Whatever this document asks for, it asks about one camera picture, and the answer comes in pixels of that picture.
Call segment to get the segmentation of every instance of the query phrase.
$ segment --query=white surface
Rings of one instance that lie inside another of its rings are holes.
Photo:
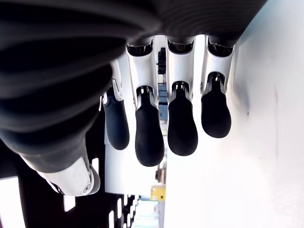
[[[63,196],[65,212],[76,206],[75,196]]]
[[[197,38],[199,144],[189,157],[168,152],[165,228],[304,227],[303,12],[302,0],[270,0],[239,40],[227,92],[232,128],[221,140],[200,123]]]
[[[0,179],[0,218],[3,228],[25,228],[18,177]]]

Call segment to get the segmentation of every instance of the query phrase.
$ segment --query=black fingertip pad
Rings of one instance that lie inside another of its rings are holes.
[[[177,93],[177,97],[169,104],[168,145],[170,150],[179,156],[188,156],[198,146],[198,132],[193,120],[192,104]]]
[[[224,138],[228,135],[231,116],[223,93],[212,90],[201,98],[201,125],[213,138]]]
[[[124,101],[117,101],[114,95],[107,97],[104,104],[105,122],[110,144],[117,150],[125,149],[130,140]]]
[[[142,106],[135,112],[135,117],[136,157],[143,166],[156,166],[161,163],[165,151],[159,112],[150,104],[150,101],[142,100]]]

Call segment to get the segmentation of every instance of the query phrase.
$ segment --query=black corrugated bellows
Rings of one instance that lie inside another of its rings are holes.
[[[37,171],[73,164],[110,86],[108,63],[159,25],[125,4],[0,1],[0,138]]]

